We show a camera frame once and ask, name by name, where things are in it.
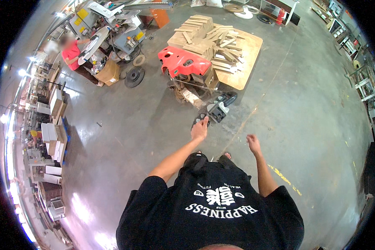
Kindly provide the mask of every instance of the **foot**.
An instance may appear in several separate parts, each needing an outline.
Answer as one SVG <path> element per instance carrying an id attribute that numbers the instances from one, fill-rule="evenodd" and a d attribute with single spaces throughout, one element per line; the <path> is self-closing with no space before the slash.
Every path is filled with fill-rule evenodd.
<path id="1" fill-rule="evenodd" d="M 232 156 L 231 156 L 230 153 L 224 153 L 224 155 L 225 155 L 226 157 L 228 157 L 229 160 L 232 158 Z"/>

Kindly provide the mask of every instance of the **gray machine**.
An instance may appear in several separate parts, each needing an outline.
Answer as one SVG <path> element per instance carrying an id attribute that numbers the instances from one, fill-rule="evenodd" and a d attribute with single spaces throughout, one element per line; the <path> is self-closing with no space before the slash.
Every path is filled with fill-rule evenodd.
<path id="1" fill-rule="evenodd" d="M 144 40 L 145 35 L 139 28 L 141 21 L 137 14 L 140 10 L 122 11 L 123 7 L 124 5 L 120 5 L 109 10 L 93 0 L 86 1 L 77 8 L 69 25 L 77 36 L 88 38 L 91 37 L 97 23 L 104 18 L 106 24 L 111 27 L 112 34 L 100 47 L 108 49 L 113 44 L 114 47 L 129 55 Z"/>

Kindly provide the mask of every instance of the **white print on shirt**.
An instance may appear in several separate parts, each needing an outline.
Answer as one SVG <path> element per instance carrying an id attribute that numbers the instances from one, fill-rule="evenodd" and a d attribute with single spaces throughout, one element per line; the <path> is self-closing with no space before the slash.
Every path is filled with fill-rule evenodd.
<path id="1" fill-rule="evenodd" d="M 205 187 L 203 187 L 202 185 L 200 185 L 200 183 L 197 183 L 197 186 L 200 186 L 203 189 L 209 189 L 209 188 L 211 188 L 211 186 L 205 186 Z"/>
<path id="2" fill-rule="evenodd" d="M 214 205 L 217 203 L 220 205 L 229 206 L 235 203 L 234 197 L 232 195 L 231 189 L 229 187 L 219 187 L 215 190 L 207 190 L 206 196 L 209 205 Z"/>
<path id="3" fill-rule="evenodd" d="M 228 185 L 226 183 L 224 183 L 224 186 L 227 186 L 227 187 L 230 187 L 230 188 L 241 188 L 240 186 L 231 186 L 231 185 Z"/>
<path id="4" fill-rule="evenodd" d="M 241 193 L 235 193 L 235 196 L 240 197 L 240 198 L 244 198 L 244 195 L 241 194 Z"/>
<path id="5" fill-rule="evenodd" d="M 204 196 L 203 192 L 201 192 L 200 190 L 196 190 L 193 194 L 197 196 Z"/>
<path id="6" fill-rule="evenodd" d="M 213 210 L 209 209 L 207 207 L 204 207 L 203 205 L 197 205 L 196 203 L 190 204 L 185 210 L 192 210 L 193 213 L 200 213 L 200 215 L 204 215 L 207 217 L 215 217 L 215 218 L 221 218 L 221 219 L 233 219 L 233 218 L 239 218 L 242 217 L 245 214 L 254 214 L 255 212 L 258 212 L 258 210 L 252 208 L 251 206 L 240 206 L 236 209 L 232 210 Z"/>

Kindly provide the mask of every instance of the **yellow warning label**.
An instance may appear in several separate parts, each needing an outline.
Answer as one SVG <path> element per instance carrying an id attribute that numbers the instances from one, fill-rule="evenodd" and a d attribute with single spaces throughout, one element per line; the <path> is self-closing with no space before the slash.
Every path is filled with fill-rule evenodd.
<path id="1" fill-rule="evenodd" d="M 79 26 L 79 24 L 81 24 L 82 22 L 82 19 L 78 18 L 74 23 L 76 26 Z"/>
<path id="2" fill-rule="evenodd" d="M 85 9 L 81 9 L 77 14 L 82 19 L 85 19 L 85 17 L 89 15 L 89 13 Z"/>
<path id="3" fill-rule="evenodd" d="M 140 40 L 140 38 L 142 38 L 143 37 L 143 32 L 140 32 L 139 34 L 137 34 L 137 36 L 136 36 L 136 40 Z"/>

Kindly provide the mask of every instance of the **red shirt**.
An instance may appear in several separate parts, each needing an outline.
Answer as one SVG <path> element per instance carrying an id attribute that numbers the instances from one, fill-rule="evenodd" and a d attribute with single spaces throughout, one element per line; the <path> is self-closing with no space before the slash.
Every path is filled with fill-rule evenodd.
<path id="1" fill-rule="evenodd" d="M 77 42 L 78 42 L 78 40 L 75 40 L 75 42 L 74 42 L 74 44 L 72 45 L 71 48 L 66 49 L 61 53 L 64 61 L 65 61 L 65 58 L 68 58 L 68 60 L 71 60 L 71 59 L 74 59 L 75 57 L 79 56 L 81 51 L 79 50 L 78 46 L 76 45 Z M 70 67 L 71 70 L 76 70 L 77 68 L 79 68 L 78 60 L 76 60 L 75 62 L 73 62 L 72 64 L 70 64 L 68 66 Z"/>

